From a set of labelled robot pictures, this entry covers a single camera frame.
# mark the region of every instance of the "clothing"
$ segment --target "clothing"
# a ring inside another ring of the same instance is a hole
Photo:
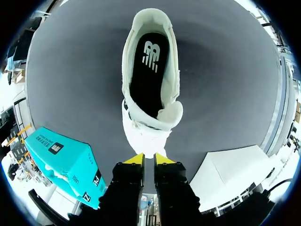
[[[20,68],[21,63],[25,63],[26,62],[26,60],[17,60],[17,61],[14,61],[14,56],[15,55],[7,58],[7,66],[6,66],[5,70],[8,70],[8,71],[12,72],[15,68]]]

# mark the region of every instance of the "shoe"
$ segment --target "shoe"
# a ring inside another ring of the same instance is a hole
[[[166,140],[181,120],[178,51],[172,24],[159,9],[136,14],[122,54],[123,127],[137,154],[166,157]]]

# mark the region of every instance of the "shoe insole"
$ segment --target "shoe insole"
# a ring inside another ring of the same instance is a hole
[[[163,109],[161,86],[169,52],[168,39],[159,33],[148,33],[138,41],[135,51],[130,93],[136,104],[156,118]]]

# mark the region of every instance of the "gray mat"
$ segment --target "gray mat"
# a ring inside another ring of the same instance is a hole
[[[37,30],[28,61],[33,122],[91,145],[107,183],[116,162],[135,155],[122,127],[121,56],[135,14],[170,17],[181,70],[184,115],[166,144],[191,180],[207,152],[261,144],[274,111],[273,42],[232,0],[70,0]],[[145,189],[155,192],[153,160]]]

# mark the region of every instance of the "shoe tongue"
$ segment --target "shoe tongue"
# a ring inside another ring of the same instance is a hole
[[[158,112],[157,119],[159,121],[168,123],[175,127],[183,116],[183,106],[179,101],[167,105],[164,109]]]

